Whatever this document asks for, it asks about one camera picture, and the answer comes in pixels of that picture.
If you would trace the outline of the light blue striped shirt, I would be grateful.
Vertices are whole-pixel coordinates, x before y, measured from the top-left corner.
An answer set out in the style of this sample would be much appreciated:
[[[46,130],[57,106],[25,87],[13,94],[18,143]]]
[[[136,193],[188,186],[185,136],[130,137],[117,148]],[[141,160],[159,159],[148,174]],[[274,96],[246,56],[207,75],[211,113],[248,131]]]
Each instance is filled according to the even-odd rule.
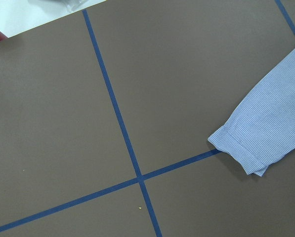
[[[295,49],[246,95],[208,141],[262,176],[295,149]]]

